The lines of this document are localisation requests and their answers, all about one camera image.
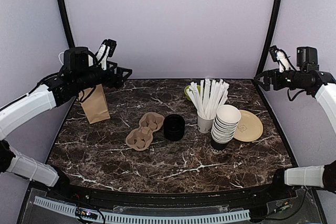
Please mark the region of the stack of paper cups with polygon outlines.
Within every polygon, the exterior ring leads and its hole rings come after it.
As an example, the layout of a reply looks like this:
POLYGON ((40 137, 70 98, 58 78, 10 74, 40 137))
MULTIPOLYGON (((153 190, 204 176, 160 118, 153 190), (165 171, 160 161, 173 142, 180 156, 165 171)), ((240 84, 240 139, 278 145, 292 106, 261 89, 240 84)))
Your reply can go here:
POLYGON ((217 108, 211 128, 213 153, 223 152, 233 139, 241 118, 241 112, 235 106, 224 104, 217 108))

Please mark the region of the brown pulp cup carrier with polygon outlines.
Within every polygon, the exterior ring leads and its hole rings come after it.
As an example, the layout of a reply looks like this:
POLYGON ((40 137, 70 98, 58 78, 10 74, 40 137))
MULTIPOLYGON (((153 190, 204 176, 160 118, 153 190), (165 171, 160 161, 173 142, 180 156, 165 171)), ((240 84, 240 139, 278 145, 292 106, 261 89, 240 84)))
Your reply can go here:
POLYGON ((164 119, 164 116, 155 112, 144 114, 139 121, 139 127, 126 137, 126 145, 139 152, 147 150, 153 141, 153 133, 161 129, 164 119))

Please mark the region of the stack of black lids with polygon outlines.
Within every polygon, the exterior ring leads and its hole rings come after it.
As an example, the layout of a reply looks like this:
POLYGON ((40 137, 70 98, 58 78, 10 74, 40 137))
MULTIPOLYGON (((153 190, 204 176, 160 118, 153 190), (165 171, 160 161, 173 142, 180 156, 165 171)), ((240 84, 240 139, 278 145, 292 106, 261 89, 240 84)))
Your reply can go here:
POLYGON ((178 114, 170 114, 163 121, 163 134, 169 141, 179 141, 185 133, 185 120, 178 114))

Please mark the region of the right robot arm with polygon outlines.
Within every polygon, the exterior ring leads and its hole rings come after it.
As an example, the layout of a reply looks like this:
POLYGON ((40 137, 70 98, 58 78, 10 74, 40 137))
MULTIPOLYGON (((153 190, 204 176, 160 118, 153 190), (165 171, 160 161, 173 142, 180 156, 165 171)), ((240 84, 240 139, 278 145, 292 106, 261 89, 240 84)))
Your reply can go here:
MULTIPOLYGON (((271 46, 269 53, 276 69, 265 70, 256 74, 254 82, 263 90, 279 91, 287 89, 287 98, 295 98, 305 93, 314 101, 311 112, 304 115, 310 119, 298 120, 298 123, 308 123, 323 119, 327 125, 335 128, 335 77, 319 69, 318 51, 316 48, 303 46, 296 49, 296 64, 293 65, 286 52, 277 46, 271 46)), ((273 200, 280 199, 287 193, 288 187, 314 187, 335 193, 335 162, 330 164, 276 170, 268 195, 273 200)))

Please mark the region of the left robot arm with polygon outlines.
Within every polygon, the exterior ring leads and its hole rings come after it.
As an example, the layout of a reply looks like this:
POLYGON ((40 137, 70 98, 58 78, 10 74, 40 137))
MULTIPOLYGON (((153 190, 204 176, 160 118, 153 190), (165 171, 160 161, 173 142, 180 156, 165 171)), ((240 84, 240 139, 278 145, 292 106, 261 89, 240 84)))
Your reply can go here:
POLYGON ((107 60, 116 44, 105 41, 97 53, 87 47, 73 47, 64 51, 61 69, 42 78, 25 95, 1 108, 1 172, 8 172, 33 180, 47 187, 63 201, 74 197, 68 177, 59 169, 28 157, 10 146, 6 138, 34 117, 60 107, 85 89, 94 92, 99 84, 119 88, 132 75, 132 70, 107 60))

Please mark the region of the brown paper bag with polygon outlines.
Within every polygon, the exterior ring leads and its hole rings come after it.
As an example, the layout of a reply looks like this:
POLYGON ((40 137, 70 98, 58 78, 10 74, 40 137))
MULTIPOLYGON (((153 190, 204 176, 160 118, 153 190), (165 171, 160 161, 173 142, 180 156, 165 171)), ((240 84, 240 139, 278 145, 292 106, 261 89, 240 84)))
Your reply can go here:
POLYGON ((79 92, 78 101, 90 124, 110 119, 109 109, 101 84, 79 92))

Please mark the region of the beige plate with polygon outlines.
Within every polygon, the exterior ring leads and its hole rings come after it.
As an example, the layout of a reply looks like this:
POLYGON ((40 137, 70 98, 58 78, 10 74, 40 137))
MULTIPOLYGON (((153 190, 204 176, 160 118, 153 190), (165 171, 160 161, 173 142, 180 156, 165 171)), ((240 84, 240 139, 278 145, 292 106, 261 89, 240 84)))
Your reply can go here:
POLYGON ((239 110, 241 119, 237 125, 234 139, 241 142, 253 142, 263 134, 263 124, 259 117, 246 110, 239 110))

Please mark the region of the bundle of white wrapped straws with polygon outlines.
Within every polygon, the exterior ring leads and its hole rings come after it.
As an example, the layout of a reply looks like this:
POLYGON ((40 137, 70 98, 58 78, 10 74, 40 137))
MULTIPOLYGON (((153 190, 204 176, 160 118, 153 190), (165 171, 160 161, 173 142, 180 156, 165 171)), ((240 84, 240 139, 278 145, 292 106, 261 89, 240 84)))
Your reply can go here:
POLYGON ((213 119, 219 106, 224 105, 228 99, 229 84, 223 79, 203 79, 199 84, 191 82, 190 85, 201 85, 204 87, 203 100, 199 97, 191 101, 201 116, 206 119, 213 119))

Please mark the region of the green bowl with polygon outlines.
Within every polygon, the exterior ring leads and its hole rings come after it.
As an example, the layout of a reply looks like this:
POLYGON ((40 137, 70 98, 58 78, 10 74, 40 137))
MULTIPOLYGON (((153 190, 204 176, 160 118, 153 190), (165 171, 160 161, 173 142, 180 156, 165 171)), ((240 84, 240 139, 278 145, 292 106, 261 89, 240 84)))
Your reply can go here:
POLYGON ((202 87, 201 85, 188 85, 187 87, 185 87, 184 93, 189 101, 196 101, 197 97, 199 97, 199 99, 202 101, 204 95, 204 87, 202 87))

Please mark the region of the white cup holding straws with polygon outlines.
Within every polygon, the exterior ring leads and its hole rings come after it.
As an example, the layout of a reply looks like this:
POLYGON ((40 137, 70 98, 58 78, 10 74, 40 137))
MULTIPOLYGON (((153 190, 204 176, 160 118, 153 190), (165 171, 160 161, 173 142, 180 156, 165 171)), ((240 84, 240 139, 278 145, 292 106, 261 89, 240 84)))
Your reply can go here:
POLYGON ((214 119, 206 119, 201 116, 200 111, 197 112, 197 126, 199 132, 207 134, 211 131, 214 119))

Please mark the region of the right black frame post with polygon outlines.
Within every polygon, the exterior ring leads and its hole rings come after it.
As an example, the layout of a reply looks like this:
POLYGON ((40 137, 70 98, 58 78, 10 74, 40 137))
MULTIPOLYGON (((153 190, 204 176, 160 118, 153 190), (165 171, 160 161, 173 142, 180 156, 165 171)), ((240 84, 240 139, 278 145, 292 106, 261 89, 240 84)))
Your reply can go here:
POLYGON ((268 26, 268 29, 267 29, 265 43, 264 43, 264 46, 263 46, 263 50, 261 52, 261 56, 260 56, 258 68, 257 68, 257 71, 256 71, 256 75, 262 73, 263 70, 264 70, 264 67, 266 65, 267 56, 268 56, 268 49, 269 49, 269 47, 271 45, 271 42, 272 42, 272 39, 274 37, 275 28, 276 28, 277 19, 278 19, 278 14, 279 14, 279 10, 280 10, 280 4, 281 4, 281 0, 274 0, 274 2, 273 2, 270 21, 269 21, 269 26, 268 26))

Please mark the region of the black frame post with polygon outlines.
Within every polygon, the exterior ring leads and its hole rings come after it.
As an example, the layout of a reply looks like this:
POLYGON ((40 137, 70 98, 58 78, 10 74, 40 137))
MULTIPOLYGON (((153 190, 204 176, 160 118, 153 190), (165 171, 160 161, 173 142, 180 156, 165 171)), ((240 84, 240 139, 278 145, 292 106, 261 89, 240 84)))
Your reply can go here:
POLYGON ((269 47, 271 45, 271 42, 272 42, 272 39, 274 37, 275 28, 276 28, 277 19, 278 19, 278 14, 279 14, 279 10, 280 10, 280 4, 281 4, 281 0, 274 0, 274 2, 273 2, 270 21, 269 21, 269 26, 268 26, 268 29, 267 29, 265 43, 264 43, 264 46, 263 46, 263 50, 261 52, 261 56, 260 56, 258 68, 257 68, 257 71, 256 71, 256 75, 262 73, 263 70, 264 70, 264 67, 266 65, 267 56, 268 56, 268 49, 269 49, 269 47))
POLYGON ((65 0, 57 0, 57 4, 68 47, 72 48, 75 46, 75 42, 70 27, 65 0))

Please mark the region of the left black frame post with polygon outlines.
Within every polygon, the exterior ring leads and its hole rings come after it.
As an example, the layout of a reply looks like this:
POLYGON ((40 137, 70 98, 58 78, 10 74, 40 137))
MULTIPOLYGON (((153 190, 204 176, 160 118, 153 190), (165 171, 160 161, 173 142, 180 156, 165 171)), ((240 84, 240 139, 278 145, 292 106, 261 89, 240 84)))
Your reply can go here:
POLYGON ((75 46, 75 42, 70 27, 65 0, 57 0, 57 4, 68 47, 72 48, 75 46))

